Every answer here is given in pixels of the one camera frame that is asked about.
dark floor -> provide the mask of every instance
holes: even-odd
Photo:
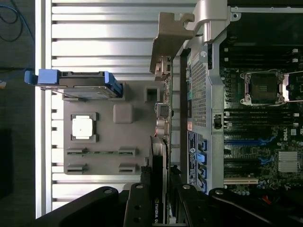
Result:
[[[35,0],[15,2],[34,32]],[[11,5],[9,0],[0,4]],[[0,15],[14,19],[14,14],[4,9],[0,9]],[[12,38],[18,29],[19,24],[8,26],[0,21],[0,35],[5,38]],[[0,40],[0,50],[0,67],[34,67],[35,48],[26,29],[14,43]],[[35,90],[23,82],[22,73],[0,71],[0,80],[12,76],[0,90],[0,129],[12,132],[14,185],[13,192],[0,199],[1,227],[22,226],[35,218]]]

mesh panel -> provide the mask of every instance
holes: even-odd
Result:
[[[206,127],[205,65],[197,62],[193,66],[191,74],[193,86],[193,124],[195,126]]]

white pcie slot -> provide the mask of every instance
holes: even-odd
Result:
[[[224,184],[258,184],[258,179],[253,177],[224,178]]]

cpu socket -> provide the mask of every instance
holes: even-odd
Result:
[[[244,79],[243,105],[250,106],[277,106],[288,101],[288,75],[277,70],[248,72],[241,74]]]

